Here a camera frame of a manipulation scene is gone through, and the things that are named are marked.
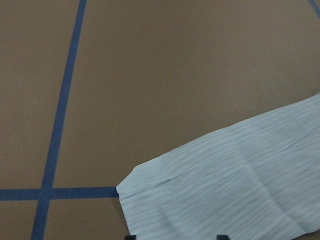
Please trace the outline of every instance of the white fabric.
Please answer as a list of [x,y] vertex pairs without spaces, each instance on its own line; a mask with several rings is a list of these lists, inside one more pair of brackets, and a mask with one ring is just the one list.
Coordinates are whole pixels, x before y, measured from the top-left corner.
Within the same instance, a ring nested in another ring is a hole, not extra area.
[[137,240],[291,240],[320,229],[320,94],[136,166],[117,187]]

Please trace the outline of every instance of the wrinkled fabric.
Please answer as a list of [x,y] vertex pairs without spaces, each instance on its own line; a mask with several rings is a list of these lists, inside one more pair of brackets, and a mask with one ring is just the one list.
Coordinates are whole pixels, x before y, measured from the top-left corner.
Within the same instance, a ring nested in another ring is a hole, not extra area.
[[320,229],[320,94],[136,166],[117,187],[137,240],[291,240]]

